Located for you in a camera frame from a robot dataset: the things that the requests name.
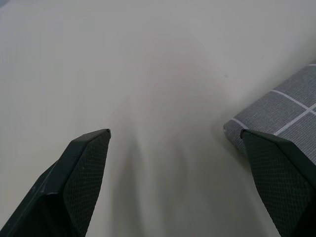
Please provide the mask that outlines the grey checked cloth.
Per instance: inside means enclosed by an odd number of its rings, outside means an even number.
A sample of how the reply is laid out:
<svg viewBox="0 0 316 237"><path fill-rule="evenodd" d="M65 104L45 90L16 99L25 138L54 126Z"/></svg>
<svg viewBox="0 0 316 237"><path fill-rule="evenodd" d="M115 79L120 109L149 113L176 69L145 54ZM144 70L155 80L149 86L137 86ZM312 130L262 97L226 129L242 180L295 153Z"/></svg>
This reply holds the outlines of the grey checked cloth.
<svg viewBox="0 0 316 237"><path fill-rule="evenodd" d="M227 139L245 154L242 129L287 139L316 165L316 60L223 125Z"/></svg>

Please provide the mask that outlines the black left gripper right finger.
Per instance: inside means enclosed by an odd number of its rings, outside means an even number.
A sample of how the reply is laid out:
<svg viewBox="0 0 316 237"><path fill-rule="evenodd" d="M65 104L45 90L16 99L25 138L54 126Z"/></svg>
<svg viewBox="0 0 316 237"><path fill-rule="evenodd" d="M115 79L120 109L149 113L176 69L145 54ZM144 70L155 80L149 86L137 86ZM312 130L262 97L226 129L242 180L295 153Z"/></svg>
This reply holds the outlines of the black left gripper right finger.
<svg viewBox="0 0 316 237"><path fill-rule="evenodd" d="M316 237L316 165L291 141L240 133L257 192L281 237Z"/></svg>

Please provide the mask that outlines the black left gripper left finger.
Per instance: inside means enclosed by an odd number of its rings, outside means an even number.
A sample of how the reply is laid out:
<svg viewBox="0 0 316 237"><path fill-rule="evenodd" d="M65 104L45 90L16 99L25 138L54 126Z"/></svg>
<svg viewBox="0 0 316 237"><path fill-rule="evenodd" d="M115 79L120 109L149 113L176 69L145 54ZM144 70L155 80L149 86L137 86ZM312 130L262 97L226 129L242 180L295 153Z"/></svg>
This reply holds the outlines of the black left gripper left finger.
<svg viewBox="0 0 316 237"><path fill-rule="evenodd" d="M72 140L32 185L0 237L85 237L101 190L111 131Z"/></svg>

